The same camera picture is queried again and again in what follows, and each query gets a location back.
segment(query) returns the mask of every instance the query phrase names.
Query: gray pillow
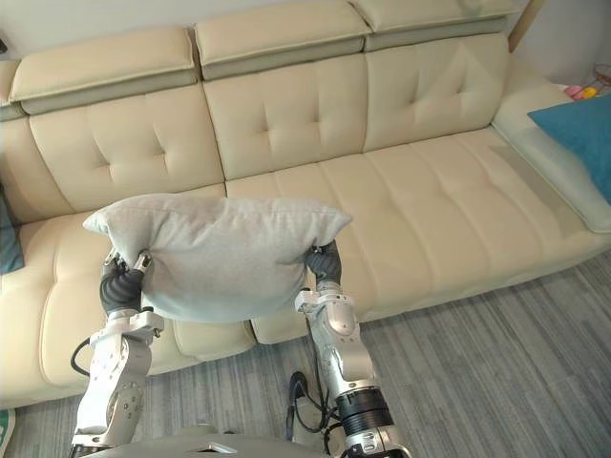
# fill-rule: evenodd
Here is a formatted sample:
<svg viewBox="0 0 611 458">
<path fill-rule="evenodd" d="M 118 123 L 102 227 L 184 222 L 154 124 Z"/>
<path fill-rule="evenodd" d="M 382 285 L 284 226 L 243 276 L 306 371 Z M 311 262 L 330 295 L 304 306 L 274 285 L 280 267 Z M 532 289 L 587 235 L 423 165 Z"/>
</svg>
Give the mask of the gray pillow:
<svg viewBox="0 0 611 458">
<path fill-rule="evenodd" d="M 0 275 L 22 268 L 23 251 L 0 187 Z"/>
<path fill-rule="evenodd" d="M 143 293 L 160 315 L 231 323 L 292 306 L 304 253 L 350 221 L 314 200 L 154 194 L 114 203 L 83 225 L 108 235 L 130 265 L 151 252 Z"/>
</svg>

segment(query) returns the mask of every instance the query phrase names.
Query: sofa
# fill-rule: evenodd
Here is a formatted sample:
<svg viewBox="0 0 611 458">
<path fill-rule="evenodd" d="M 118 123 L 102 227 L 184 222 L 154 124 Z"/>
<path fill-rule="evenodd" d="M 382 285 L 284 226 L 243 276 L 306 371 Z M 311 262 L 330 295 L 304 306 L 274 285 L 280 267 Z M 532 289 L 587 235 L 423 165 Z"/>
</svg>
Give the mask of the sofa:
<svg viewBox="0 0 611 458">
<path fill-rule="evenodd" d="M 508 53 L 515 11 L 508 0 L 278 3 L 0 62 L 0 182 L 25 256 L 0 278 L 0 408 L 84 391 L 70 357 L 105 323 L 110 242 L 81 225 L 122 198 L 300 197 L 350 213 L 337 241 L 363 322 L 611 247 L 542 160 L 571 154 L 527 113 L 569 99 Z M 590 188 L 581 201 L 600 199 Z M 292 309 L 168 320 L 151 373 L 305 334 Z"/>
</svg>

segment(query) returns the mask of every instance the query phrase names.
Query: gray carpet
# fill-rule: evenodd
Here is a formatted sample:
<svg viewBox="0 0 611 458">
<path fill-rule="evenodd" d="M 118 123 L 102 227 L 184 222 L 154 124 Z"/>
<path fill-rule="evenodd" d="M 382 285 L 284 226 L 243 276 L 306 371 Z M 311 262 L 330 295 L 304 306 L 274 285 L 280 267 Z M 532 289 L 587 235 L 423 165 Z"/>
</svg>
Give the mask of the gray carpet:
<svg viewBox="0 0 611 458">
<path fill-rule="evenodd" d="M 611 252 L 538 281 L 367 323 L 415 457 L 611 457 Z M 282 437 L 307 341 L 151 377 L 136 440 L 210 422 Z M 67 456 L 78 398 L 17 410 L 6 458 Z"/>
</svg>

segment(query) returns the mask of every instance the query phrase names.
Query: colorful toy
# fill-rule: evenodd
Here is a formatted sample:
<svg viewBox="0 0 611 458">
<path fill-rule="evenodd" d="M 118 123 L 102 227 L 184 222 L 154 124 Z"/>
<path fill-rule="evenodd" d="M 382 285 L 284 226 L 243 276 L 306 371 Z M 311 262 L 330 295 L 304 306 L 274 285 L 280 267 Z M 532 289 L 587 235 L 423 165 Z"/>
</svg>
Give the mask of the colorful toy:
<svg viewBox="0 0 611 458">
<path fill-rule="evenodd" d="M 611 87 L 611 66 L 599 64 L 594 67 L 595 79 L 585 87 L 572 85 L 568 86 L 564 93 L 573 100 L 584 100 L 587 98 L 596 97 L 602 94 L 605 90 Z"/>
</svg>

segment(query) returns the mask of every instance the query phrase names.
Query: sofa seat cushion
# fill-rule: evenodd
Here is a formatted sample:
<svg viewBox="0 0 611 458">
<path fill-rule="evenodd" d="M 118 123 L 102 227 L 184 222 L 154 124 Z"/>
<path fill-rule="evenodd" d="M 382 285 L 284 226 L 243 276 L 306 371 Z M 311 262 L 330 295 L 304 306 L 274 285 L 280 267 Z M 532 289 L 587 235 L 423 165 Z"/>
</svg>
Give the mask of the sofa seat cushion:
<svg viewBox="0 0 611 458">
<path fill-rule="evenodd" d="M 70 357 L 105 323 L 97 291 L 110 249 L 108 238 L 83 229 L 89 215 L 21 227 L 26 265 L 0 277 L 0 408 L 70 396 L 86 387 L 86 379 L 71 369 Z M 152 346 L 151 373 L 230 356 L 254 344 L 249 323 L 166 320 Z M 91 355 L 86 348 L 77 361 L 87 367 Z"/>
<path fill-rule="evenodd" d="M 492 129 L 226 183 L 229 197 L 317 198 L 354 218 L 338 237 L 361 320 L 558 271 L 609 246 Z M 284 309 L 253 322 L 275 343 L 306 333 Z"/>
</svg>

